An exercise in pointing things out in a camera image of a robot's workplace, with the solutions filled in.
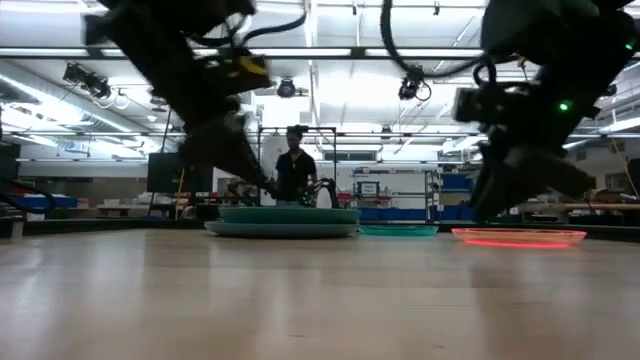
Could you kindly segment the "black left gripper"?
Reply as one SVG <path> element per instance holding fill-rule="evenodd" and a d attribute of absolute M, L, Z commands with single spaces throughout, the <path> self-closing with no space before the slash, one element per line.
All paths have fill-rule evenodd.
<path fill-rule="evenodd" d="M 275 182 L 265 175 L 243 127 L 223 125 L 220 131 L 195 132 L 240 108 L 237 94 L 229 94 L 211 71 L 215 65 L 209 61 L 171 64 L 171 106 L 188 134 L 178 154 L 189 164 L 219 168 L 275 195 Z"/>

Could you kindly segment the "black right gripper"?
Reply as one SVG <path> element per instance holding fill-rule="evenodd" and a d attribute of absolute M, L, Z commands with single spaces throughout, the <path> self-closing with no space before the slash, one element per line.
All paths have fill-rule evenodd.
<path fill-rule="evenodd" d="M 480 144 L 482 166 L 469 200 L 473 220 L 488 221 L 516 204 L 510 170 L 530 187 L 572 198 L 593 189 L 593 176 L 551 151 L 560 150 L 583 118 L 598 114 L 600 96 L 599 82 L 581 78 L 487 82 L 488 141 Z M 508 151 L 505 159 L 497 151 Z"/>

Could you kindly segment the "orange translucent plastic plate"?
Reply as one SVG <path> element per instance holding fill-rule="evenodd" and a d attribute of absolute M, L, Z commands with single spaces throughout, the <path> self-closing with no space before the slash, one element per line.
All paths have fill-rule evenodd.
<path fill-rule="evenodd" d="M 584 231 L 551 229 L 454 228 L 451 232 L 472 245 L 549 249 L 574 246 L 587 236 Z"/>

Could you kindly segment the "black monitor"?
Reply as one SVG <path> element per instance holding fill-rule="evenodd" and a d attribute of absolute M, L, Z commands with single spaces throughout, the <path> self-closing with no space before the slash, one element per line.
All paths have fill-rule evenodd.
<path fill-rule="evenodd" d="M 148 192 L 210 192 L 212 187 L 212 168 L 189 165 L 177 153 L 153 153 L 148 156 Z"/>

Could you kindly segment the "shelf with blue bins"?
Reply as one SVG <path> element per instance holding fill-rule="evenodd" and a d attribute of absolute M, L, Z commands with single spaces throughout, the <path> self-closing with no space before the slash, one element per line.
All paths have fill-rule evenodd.
<path fill-rule="evenodd" d="M 472 220 L 473 210 L 468 205 L 473 180 L 469 175 L 444 172 L 441 168 L 425 173 L 426 220 L 448 222 Z"/>

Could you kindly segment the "person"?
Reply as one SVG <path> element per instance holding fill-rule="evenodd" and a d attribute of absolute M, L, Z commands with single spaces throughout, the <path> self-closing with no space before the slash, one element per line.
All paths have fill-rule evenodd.
<path fill-rule="evenodd" d="M 294 204 L 310 182 L 317 181 L 315 160 L 301 148 L 303 129 L 296 125 L 286 133 L 288 151 L 276 162 L 276 201 L 278 204 Z"/>

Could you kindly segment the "yellow paper tag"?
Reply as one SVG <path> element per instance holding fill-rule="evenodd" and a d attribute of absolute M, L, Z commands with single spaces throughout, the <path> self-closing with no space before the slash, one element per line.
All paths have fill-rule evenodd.
<path fill-rule="evenodd" d="M 252 74 L 267 76 L 268 70 L 262 56 L 240 56 L 236 59 L 238 66 Z"/>

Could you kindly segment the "blue plastic plate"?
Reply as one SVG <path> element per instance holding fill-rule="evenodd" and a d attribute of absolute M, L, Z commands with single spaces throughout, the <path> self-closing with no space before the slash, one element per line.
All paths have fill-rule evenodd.
<path fill-rule="evenodd" d="M 227 238 L 254 239 L 321 239 L 348 237 L 359 229 L 358 224 L 247 224 L 209 221 L 209 232 Z"/>

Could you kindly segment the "wooden bench top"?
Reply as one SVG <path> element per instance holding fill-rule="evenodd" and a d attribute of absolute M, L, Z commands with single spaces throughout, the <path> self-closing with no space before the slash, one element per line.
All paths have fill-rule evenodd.
<path fill-rule="evenodd" d="M 521 212 L 567 212 L 573 210 L 640 211 L 640 204 L 625 203 L 526 203 Z"/>

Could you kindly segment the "row of blue bins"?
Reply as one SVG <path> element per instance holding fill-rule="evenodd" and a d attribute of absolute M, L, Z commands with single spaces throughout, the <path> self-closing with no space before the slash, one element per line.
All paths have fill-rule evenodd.
<path fill-rule="evenodd" d="M 403 208 L 361 208 L 360 220 L 385 222 L 385 221 L 425 221 L 427 218 L 425 209 Z"/>

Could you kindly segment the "teal translucent plastic plate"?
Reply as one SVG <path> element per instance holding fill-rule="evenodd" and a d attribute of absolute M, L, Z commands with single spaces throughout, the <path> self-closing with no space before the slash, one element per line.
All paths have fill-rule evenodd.
<path fill-rule="evenodd" d="M 359 232 L 370 236 L 429 237 L 439 230 L 433 225 L 362 225 Z"/>

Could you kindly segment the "long blue bin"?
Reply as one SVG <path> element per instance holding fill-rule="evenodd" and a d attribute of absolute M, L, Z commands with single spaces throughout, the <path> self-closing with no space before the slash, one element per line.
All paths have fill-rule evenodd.
<path fill-rule="evenodd" d="M 74 197 L 55 194 L 53 198 L 55 206 L 60 208 L 76 208 L 78 204 L 78 199 Z M 10 199 L 21 206 L 30 208 L 46 208 L 50 205 L 50 202 L 42 195 L 25 194 L 24 196 L 11 196 Z"/>

